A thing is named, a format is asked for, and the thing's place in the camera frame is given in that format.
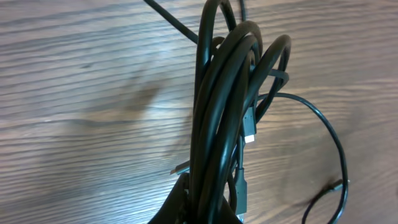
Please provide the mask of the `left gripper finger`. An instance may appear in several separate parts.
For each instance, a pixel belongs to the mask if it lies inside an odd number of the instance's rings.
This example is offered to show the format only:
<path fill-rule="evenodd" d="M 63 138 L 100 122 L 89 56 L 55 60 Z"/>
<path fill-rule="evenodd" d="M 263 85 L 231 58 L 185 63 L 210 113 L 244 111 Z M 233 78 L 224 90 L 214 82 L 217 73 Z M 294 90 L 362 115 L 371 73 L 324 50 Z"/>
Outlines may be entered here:
<path fill-rule="evenodd" d="M 148 224 L 197 223 L 188 201 L 189 173 L 180 175 L 165 202 Z M 223 198 L 218 223 L 242 224 L 229 203 Z"/>

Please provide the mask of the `black USB cable silver plug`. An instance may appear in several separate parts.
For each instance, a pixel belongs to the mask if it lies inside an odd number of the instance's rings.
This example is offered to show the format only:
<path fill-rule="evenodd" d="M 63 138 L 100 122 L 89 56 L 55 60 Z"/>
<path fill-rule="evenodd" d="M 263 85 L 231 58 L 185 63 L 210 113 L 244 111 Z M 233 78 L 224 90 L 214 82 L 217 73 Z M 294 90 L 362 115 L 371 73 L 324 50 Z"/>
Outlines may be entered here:
<path fill-rule="evenodd" d="M 263 48 L 259 26 L 237 22 L 228 0 L 208 0 L 197 34 L 172 19 L 197 46 L 188 201 L 197 223 L 218 223 L 223 198 L 242 222 L 248 185 L 243 150 L 288 82 L 291 39 Z"/>

